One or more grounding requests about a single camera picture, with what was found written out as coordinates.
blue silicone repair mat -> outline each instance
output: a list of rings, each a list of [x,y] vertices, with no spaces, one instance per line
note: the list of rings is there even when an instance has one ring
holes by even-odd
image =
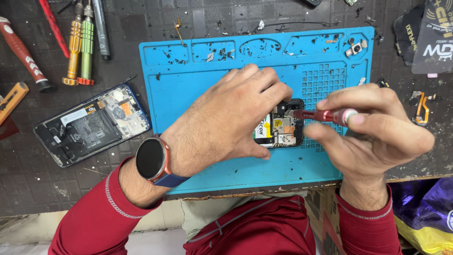
[[[338,35],[336,42],[326,42],[334,40],[335,35]],[[293,89],[293,98],[303,99],[305,108],[312,110],[316,102],[332,91],[357,86],[362,77],[369,82],[373,35],[372,27],[360,27],[184,40],[187,47],[178,40],[141,43],[140,57],[153,131],[162,133],[229,69],[240,69],[248,63],[260,68],[273,67],[280,81]],[[350,38],[355,43],[362,39],[368,47],[348,58],[345,51],[351,48]],[[213,60],[207,62],[207,55],[214,49]],[[225,58],[220,55],[221,50],[227,53]],[[340,134],[346,132],[346,128],[331,125]],[[217,163],[168,193],[342,178],[327,153],[313,140],[305,138],[301,146],[270,149],[270,152],[268,161],[239,158]]]

red tool handle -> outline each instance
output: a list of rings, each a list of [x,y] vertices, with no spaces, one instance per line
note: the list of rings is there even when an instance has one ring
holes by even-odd
[[[50,24],[50,28],[52,29],[53,33],[55,34],[55,38],[60,45],[60,48],[63,50],[64,56],[69,58],[69,50],[67,49],[66,43],[64,42],[64,38],[61,35],[60,28],[57,25],[57,20],[50,9],[49,3],[47,0],[39,0],[41,7],[44,10],[44,14],[46,15],[47,21]]]
[[[39,91],[47,93],[55,90],[55,87],[50,84],[41,70],[39,70],[39,67],[36,65],[34,60],[31,58],[31,54],[27,47],[25,47],[22,40],[12,30],[10,21],[2,16],[0,16],[0,31],[6,39],[6,43],[8,43],[16,56],[27,67],[31,76],[33,76],[33,79],[38,85]]]
[[[357,111],[352,108],[323,111],[293,110],[289,112],[290,116],[297,119],[314,119],[322,122],[333,122],[343,127],[347,127],[348,119],[354,114],[357,114]]]

workbench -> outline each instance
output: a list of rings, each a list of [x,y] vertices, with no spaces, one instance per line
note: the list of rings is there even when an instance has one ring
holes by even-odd
[[[384,42],[374,42],[371,81],[384,77],[396,91],[410,116],[412,91],[436,93],[443,98],[430,108],[426,126],[436,137],[432,151],[402,166],[387,172],[387,181],[407,181],[439,178],[453,175],[453,76],[439,74],[437,78],[414,75],[397,55],[393,22],[424,0],[358,0],[349,6],[344,0],[323,0],[316,8],[310,8],[297,0],[104,0],[106,25],[112,52],[112,60],[104,61],[99,54],[95,37],[93,55],[92,87],[67,86],[61,79],[67,72],[68,60],[58,46],[38,0],[0,1],[0,15],[11,21],[16,34],[23,40],[42,72],[58,90],[40,94],[35,83],[0,37],[0,94],[5,95],[19,81],[25,81],[30,92],[14,110],[11,117],[20,133],[0,141],[0,216],[35,214],[63,211],[71,208],[83,195],[114,170],[125,158],[133,156],[141,141],[152,136],[152,132],[135,137],[119,146],[99,153],[79,164],[59,168],[44,147],[35,138],[32,126],[77,103],[93,97],[108,88],[122,83],[129,76],[137,75],[129,82],[139,101],[148,108],[144,77],[142,73],[139,43],[146,41],[179,40],[171,38],[175,33],[173,22],[180,18],[183,39],[247,36],[237,35],[252,31],[259,23],[281,23],[292,21],[341,21],[334,28],[366,26],[366,15],[375,22],[376,31],[384,36]],[[50,3],[59,27],[69,42],[72,10],[60,15],[56,12],[68,0]],[[356,10],[364,7],[356,18]],[[222,20],[220,31],[217,21]],[[278,27],[266,27],[258,34],[280,33]],[[327,29],[314,24],[290,24],[284,32]],[[208,197],[249,196],[263,192],[300,191],[313,188],[339,186],[340,181],[302,183],[287,186],[266,186],[248,189],[231,189],[200,193],[166,196],[167,200],[206,199]]]

black watch screen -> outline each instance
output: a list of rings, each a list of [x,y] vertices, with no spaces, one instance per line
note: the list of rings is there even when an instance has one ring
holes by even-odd
[[[143,178],[156,177],[164,166],[164,146],[156,138],[145,140],[137,151],[135,161],[137,170]]]

green screwdriver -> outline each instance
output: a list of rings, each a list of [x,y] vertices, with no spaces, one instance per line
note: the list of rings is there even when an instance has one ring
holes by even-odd
[[[93,57],[93,9],[91,8],[91,0],[85,6],[85,19],[82,23],[82,71],[81,77],[77,79],[79,84],[94,85],[91,79],[92,57]]]

